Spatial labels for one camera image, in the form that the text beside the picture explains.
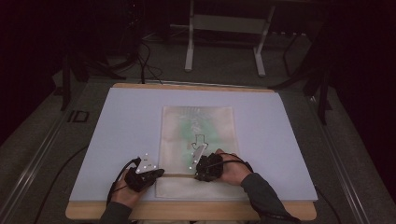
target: cable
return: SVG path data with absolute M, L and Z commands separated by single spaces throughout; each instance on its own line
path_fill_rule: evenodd
M 139 55 L 139 62 L 141 63 L 141 61 L 140 60 L 142 60 L 142 61 L 144 61 L 143 60 L 143 58 L 142 58 L 142 56 L 140 56 Z M 150 65 L 148 65 L 147 63 L 146 63 L 146 67 L 147 67 L 147 69 L 148 69 L 148 71 L 152 74 L 152 77 L 146 77 L 146 79 L 152 79 L 152 78 L 155 78 L 155 79 L 157 79 L 160 83 L 161 83 L 161 85 L 163 85 L 163 83 L 161 82 L 161 80 L 158 78 L 158 76 L 160 76 L 160 75 L 162 75 L 163 74 L 163 70 L 161 70 L 160 68 L 158 68 L 158 67 L 153 67 L 153 66 L 150 66 Z M 154 68 L 154 69 L 158 69 L 158 70 L 160 70 L 160 74 L 157 76 L 157 75 L 155 75 L 152 71 L 151 71 L 151 69 L 150 68 Z
M 66 167 L 66 165 L 73 160 L 80 152 L 82 152 L 83 150 L 87 149 L 88 145 L 81 148 L 79 151 L 77 151 L 75 154 L 73 154 L 73 156 L 71 156 L 61 167 L 61 169 L 58 171 L 58 173 L 56 174 L 55 178 L 52 180 L 52 183 L 49 186 L 49 189 L 47 190 L 46 196 L 44 197 L 43 201 L 41 202 L 40 208 L 38 209 L 38 213 L 35 216 L 35 222 L 34 224 L 37 223 L 38 219 L 40 218 L 41 212 L 43 211 L 44 205 L 46 204 L 46 201 L 48 199 L 48 197 L 50 196 L 50 192 L 53 188 L 53 186 L 55 185 L 56 180 L 58 179 L 59 175 L 61 174 L 61 172 L 64 170 L 64 167 Z
M 142 62 L 141 62 L 140 59 L 139 59 L 140 66 L 142 67 L 142 71 L 141 71 L 141 73 L 140 73 L 140 79 L 141 79 L 141 81 L 142 81 L 142 84 L 145 84 L 145 83 L 146 83 L 146 82 L 145 82 L 145 67 L 146 67 L 146 64 L 147 64 L 148 61 L 149 61 L 149 56 L 150 56 L 150 54 L 151 54 L 151 50 L 150 50 L 150 48 L 149 48 L 149 46 L 148 46 L 147 44 L 145 44 L 145 43 L 142 42 L 142 45 L 145 46 L 145 47 L 148 49 L 148 57 L 147 57 L 147 59 L 145 60 L 145 62 L 143 63 L 143 65 L 142 65 Z
M 324 194 L 320 191 L 320 189 L 317 186 L 314 186 L 315 190 L 320 194 L 320 196 L 324 199 L 324 201 L 330 206 L 332 211 L 334 212 L 335 217 L 337 218 L 337 221 L 339 224 L 341 224 L 341 218 L 338 216 L 338 213 L 335 211 L 335 208 L 332 206 L 330 201 L 324 196 Z
M 238 162 L 238 163 L 242 163 L 242 164 L 246 165 L 246 167 L 249 169 L 249 171 L 250 171 L 250 172 L 253 172 L 253 168 L 251 168 L 251 166 L 248 164 L 248 162 L 242 161 L 241 158 L 237 157 L 237 156 L 234 155 L 234 154 L 223 152 L 223 153 L 219 153 L 219 154 L 217 154 L 217 155 L 230 155 L 230 156 L 236 157 L 238 160 L 220 161 L 220 162 L 217 162 L 217 163 L 210 164 L 210 165 L 207 165 L 207 166 L 205 166 L 205 167 L 202 167 L 202 169 L 207 169 L 207 168 L 209 168 L 209 167 L 218 166 L 218 165 L 222 165 L 222 164 L 230 163 L 230 162 Z
M 113 193 L 116 192 L 116 191 L 119 191 L 120 189 L 125 189 L 126 187 L 128 187 L 128 185 L 125 185 L 124 187 L 120 187 L 119 189 L 113 190 Z
M 117 182 L 119 181 L 119 179 L 121 178 L 122 174 L 124 173 L 124 171 L 126 170 L 126 168 L 128 168 L 128 166 L 131 165 L 132 162 L 134 162 L 135 160 L 136 160 L 136 159 L 133 159 L 133 160 L 128 161 L 128 163 L 126 163 L 126 164 L 124 165 L 124 167 L 122 167 L 120 173 L 117 175 L 116 180 L 114 180 L 113 184 L 111 184 L 111 188 L 110 188 L 110 190 L 108 191 L 108 194 L 107 194 L 106 205 L 108 205 L 108 204 L 110 203 L 111 195 L 112 195 L 115 191 L 119 190 L 119 189 L 114 189 L 114 188 L 116 187 L 116 184 L 117 184 Z
M 141 69 L 140 82 L 142 84 L 146 84 L 146 81 L 145 81 L 145 65 L 143 65 L 142 61 L 140 60 L 140 57 L 137 57 L 137 60 L 139 61 L 140 69 Z

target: desk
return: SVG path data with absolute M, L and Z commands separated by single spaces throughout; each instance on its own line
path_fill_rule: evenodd
M 189 46 L 187 49 L 186 65 L 184 69 L 187 72 L 192 70 L 194 29 L 239 32 L 261 35 L 260 42 L 253 49 L 253 53 L 256 60 L 258 74 L 260 77 L 264 77 L 265 71 L 264 65 L 262 64 L 262 46 L 264 44 L 265 37 L 267 37 L 274 11 L 275 7 L 271 6 L 265 20 L 201 15 L 194 14 L 194 0 L 190 0 Z
M 160 90 L 196 90 L 196 91 L 246 91 L 272 92 L 240 88 L 188 87 L 116 84 L 115 88 L 160 89 Z M 286 209 L 301 220 L 315 219 L 317 213 L 312 202 L 284 202 Z M 106 208 L 105 202 L 70 201 L 66 216 L 71 219 L 99 219 Z M 142 201 L 134 209 L 133 219 L 154 220 L 257 220 L 256 212 L 249 202 L 177 202 Z

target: wooden table edge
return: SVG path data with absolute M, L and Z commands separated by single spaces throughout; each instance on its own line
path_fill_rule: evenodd
M 217 86 L 184 86 L 160 84 L 133 84 L 116 83 L 113 88 L 156 89 L 156 90 L 186 90 L 186 91 L 247 91 L 247 92 L 274 92 L 267 89 L 254 89 L 242 87 L 217 87 Z
M 313 202 L 283 202 L 286 210 L 303 221 L 314 220 Z M 69 202 L 66 216 L 74 220 L 99 219 L 105 202 Z M 258 220 L 249 202 L 140 202 L 130 219 L 142 220 Z

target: transparent plastic sheet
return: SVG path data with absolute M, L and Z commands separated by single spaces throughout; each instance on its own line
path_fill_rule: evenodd
M 231 107 L 165 106 L 160 148 L 160 168 L 169 175 L 194 175 L 192 153 L 207 144 L 203 155 L 218 148 L 239 155 Z M 162 177 L 156 197 L 175 199 L 246 199 L 240 187 L 201 182 L 192 177 Z

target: metal stand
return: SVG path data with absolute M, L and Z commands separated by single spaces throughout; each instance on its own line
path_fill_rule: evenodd
M 64 56 L 62 60 L 62 87 L 58 87 L 55 90 L 55 95 L 62 95 L 62 107 L 61 111 L 65 111 L 70 103 L 71 91 L 70 91 L 70 66 L 67 56 Z
M 194 14 L 194 0 L 190 0 L 190 25 L 189 25 L 189 45 L 187 48 L 186 72 L 192 71 L 192 59 L 194 54 L 193 32 L 194 29 L 238 32 L 246 34 L 261 35 L 260 43 L 253 48 L 259 77 L 265 76 L 264 65 L 262 63 L 262 46 L 268 35 L 271 19 L 273 18 L 275 7 L 272 6 L 265 20 L 247 19 L 236 17 L 221 17 Z

